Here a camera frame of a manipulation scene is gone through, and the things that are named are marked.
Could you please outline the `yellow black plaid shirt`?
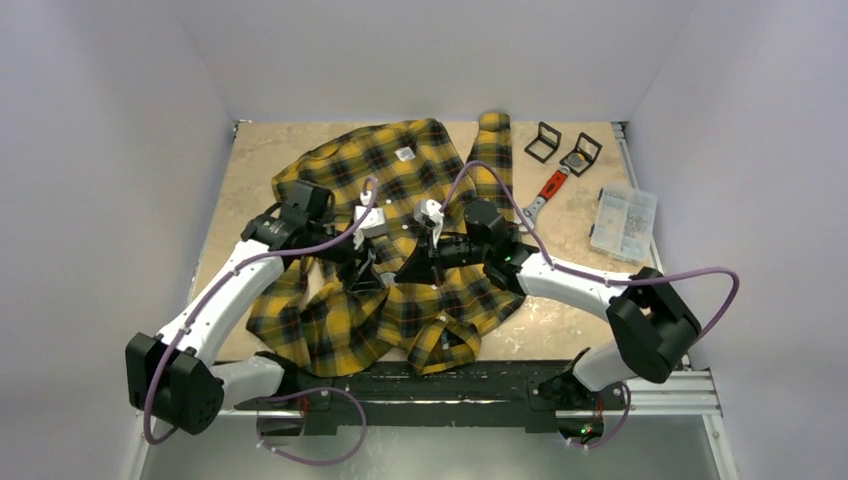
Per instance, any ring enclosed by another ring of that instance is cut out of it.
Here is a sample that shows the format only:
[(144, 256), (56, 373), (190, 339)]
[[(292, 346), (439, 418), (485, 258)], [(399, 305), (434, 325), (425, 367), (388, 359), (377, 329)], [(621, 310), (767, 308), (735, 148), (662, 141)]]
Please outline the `yellow black plaid shirt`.
[[(434, 119), (362, 127), (302, 154), (272, 180), (283, 200), (297, 180), (332, 191), (334, 219), (345, 228), (368, 176), (388, 233), (376, 239), (378, 272), (398, 270), (412, 253), (420, 225), (413, 218), (423, 199), (447, 202), (445, 228), (461, 232), (465, 206), (476, 198), (494, 204), (507, 219), (514, 212), (511, 120), (505, 113), (481, 115), (465, 168), (444, 125)], [(324, 285), (307, 291), (318, 265)], [(451, 269), (438, 286), (402, 284), (353, 293), (338, 267), (313, 258), (293, 261), (255, 301), (247, 330), (278, 355), (320, 377), (359, 372), (394, 348), (405, 352), (420, 375), (470, 363), (482, 338), (522, 305), (521, 295), (491, 284), (479, 266)]]

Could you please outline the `silver gold round brooch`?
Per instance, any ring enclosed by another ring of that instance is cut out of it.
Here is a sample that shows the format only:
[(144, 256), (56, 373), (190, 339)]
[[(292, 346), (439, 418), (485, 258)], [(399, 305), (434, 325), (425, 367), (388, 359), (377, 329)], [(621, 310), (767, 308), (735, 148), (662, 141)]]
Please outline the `silver gold round brooch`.
[(568, 160), (569, 160), (569, 164), (570, 164), (573, 168), (581, 168), (581, 167), (582, 167), (582, 166), (586, 163), (586, 161), (585, 161), (585, 159), (584, 159), (583, 155), (582, 155), (582, 154), (580, 154), (580, 153), (572, 153), (572, 154), (568, 157)]

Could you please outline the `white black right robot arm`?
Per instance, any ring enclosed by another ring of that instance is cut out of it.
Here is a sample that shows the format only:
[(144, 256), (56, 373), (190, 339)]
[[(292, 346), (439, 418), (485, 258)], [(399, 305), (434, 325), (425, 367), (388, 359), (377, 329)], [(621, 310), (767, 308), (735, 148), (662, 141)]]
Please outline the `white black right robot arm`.
[(604, 272), (555, 258), (513, 235), (496, 207), (475, 199), (464, 210), (465, 232), (442, 230), (440, 206), (419, 204), (414, 218), (425, 232), (392, 275), (396, 284), (437, 285), (448, 270), (480, 265), (497, 288), (575, 307), (606, 321), (613, 341), (588, 348), (560, 375), (564, 399), (584, 407), (604, 388), (632, 378), (661, 384), (699, 338), (702, 327), (658, 270), (635, 275)]

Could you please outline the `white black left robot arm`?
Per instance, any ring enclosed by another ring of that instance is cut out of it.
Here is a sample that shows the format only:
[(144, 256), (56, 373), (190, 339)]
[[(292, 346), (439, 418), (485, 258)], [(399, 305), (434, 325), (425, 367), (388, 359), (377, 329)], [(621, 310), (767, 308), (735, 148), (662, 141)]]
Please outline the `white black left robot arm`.
[(372, 254), (366, 240), (384, 233), (369, 175), (343, 231), (330, 227), (334, 194), (298, 180), (284, 197), (248, 221), (232, 253), (199, 295), (156, 334), (135, 334), (124, 350), (130, 404), (142, 416), (151, 445), (178, 431), (197, 435), (223, 408), (261, 397), (284, 409), (297, 399), (298, 382), (281, 361), (264, 356), (218, 366), (216, 357), (240, 318), (294, 260), (317, 258), (354, 272)]

